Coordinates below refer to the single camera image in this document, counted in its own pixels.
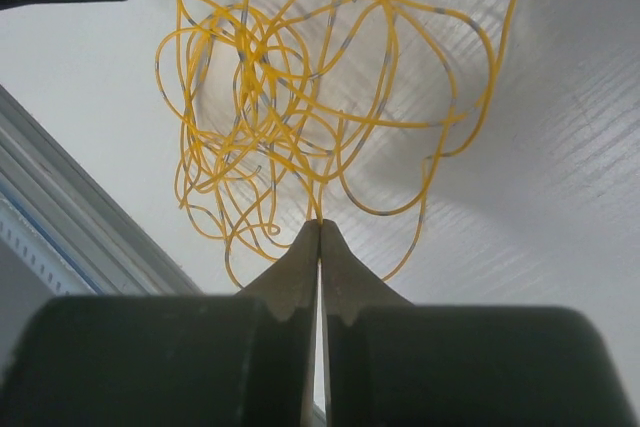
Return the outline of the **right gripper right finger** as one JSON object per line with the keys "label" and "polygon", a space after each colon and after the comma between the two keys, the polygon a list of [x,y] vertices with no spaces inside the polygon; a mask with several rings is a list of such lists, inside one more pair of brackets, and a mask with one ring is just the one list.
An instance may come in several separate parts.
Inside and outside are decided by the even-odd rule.
{"label": "right gripper right finger", "polygon": [[415,305],[320,227],[331,426],[635,426],[593,324],[559,306]]}

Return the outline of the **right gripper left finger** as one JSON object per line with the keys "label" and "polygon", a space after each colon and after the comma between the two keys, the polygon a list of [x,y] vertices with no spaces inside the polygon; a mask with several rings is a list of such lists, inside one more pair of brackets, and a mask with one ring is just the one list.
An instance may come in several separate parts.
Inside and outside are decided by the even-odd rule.
{"label": "right gripper left finger", "polygon": [[5,426],[309,426],[320,225],[234,295],[65,296],[28,322]]}

